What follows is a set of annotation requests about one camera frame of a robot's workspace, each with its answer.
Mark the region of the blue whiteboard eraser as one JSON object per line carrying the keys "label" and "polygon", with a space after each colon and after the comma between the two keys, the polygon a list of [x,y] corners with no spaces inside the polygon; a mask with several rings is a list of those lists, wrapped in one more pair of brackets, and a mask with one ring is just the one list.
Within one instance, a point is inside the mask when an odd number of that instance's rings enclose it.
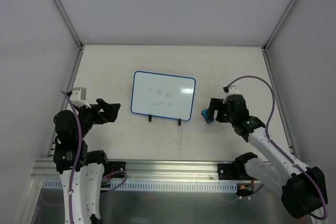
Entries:
{"label": "blue whiteboard eraser", "polygon": [[214,120],[211,120],[208,118],[207,116],[207,109],[204,109],[202,112],[201,112],[201,115],[203,116],[203,118],[205,119],[206,123],[210,124],[212,122],[214,122]]}

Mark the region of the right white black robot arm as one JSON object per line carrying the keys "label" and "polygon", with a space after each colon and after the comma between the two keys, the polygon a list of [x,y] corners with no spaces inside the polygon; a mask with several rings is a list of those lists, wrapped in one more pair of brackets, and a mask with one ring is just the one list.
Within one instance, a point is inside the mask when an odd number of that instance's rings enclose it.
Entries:
{"label": "right white black robot arm", "polygon": [[294,218],[312,215],[323,209],[321,220],[327,218],[328,196],[323,171],[309,167],[284,150],[267,132],[259,118],[249,114],[246,101],[240,94],[225,99],[211,98],[209,107],[202,111],[207,123],[229,123],[235,133],[258,149],[270,165],[263,164],[254,153],[236,158],[235,174],[240,179],[253,177],[277,194],[284,208]]}

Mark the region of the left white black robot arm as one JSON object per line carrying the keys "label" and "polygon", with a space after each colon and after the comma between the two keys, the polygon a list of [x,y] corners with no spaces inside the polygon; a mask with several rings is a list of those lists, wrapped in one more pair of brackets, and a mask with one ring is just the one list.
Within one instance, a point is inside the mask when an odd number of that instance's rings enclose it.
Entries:
{"label": "left white black robot arm", "polygon": [[54,117],[53,161],[62,183],[65,223],[101,223],[100,186],[110,165],[104,151],[88,151],[84,137],[94,125],[112,123],[121,105],[97,99],[95,104],[62,110]]}

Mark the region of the blue-framed whiteboard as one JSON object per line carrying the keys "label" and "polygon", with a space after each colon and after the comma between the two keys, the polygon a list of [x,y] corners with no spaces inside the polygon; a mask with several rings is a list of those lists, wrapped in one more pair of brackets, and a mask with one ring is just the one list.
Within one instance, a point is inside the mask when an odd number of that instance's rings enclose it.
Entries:
{"label": "blue-framed whiteboard", "polygon": [[195,90],[196,80],[192,77],[136,71],[130,110],[137,115],[189,121]]}

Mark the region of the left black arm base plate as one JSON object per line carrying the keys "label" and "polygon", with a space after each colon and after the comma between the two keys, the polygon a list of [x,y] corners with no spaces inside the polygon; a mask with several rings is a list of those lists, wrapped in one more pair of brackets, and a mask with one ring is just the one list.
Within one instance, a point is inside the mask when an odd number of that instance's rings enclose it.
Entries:
{"label": "left black arm base plate", "polygon": [[108,161],[107,170],[104,173],[106,180],[113,178],[125,178],[124,173],[117,173],[117,171],[125,171],[126,162],[122,161]]}

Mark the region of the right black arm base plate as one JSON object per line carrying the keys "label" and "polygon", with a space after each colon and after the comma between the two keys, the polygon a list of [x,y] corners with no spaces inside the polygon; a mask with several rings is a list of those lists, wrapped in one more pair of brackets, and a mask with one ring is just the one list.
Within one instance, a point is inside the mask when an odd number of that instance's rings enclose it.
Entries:
{"label": "right black arm base plate", "polygon": [[233,164],[219,163],[217,164],[217,174],[219,180],[238,180],[239,174]]}

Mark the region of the aluminium mounting rail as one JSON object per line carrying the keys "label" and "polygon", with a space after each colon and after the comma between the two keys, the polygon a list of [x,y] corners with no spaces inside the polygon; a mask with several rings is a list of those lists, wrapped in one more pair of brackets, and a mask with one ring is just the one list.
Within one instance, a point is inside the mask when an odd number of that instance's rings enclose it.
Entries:
{"label": "aluminium mounting rail", "polygon": [[128,181],[159,182],[217,182],[219,165],[229,166],[225,161],[151,161],[124,160],[123,169]]}

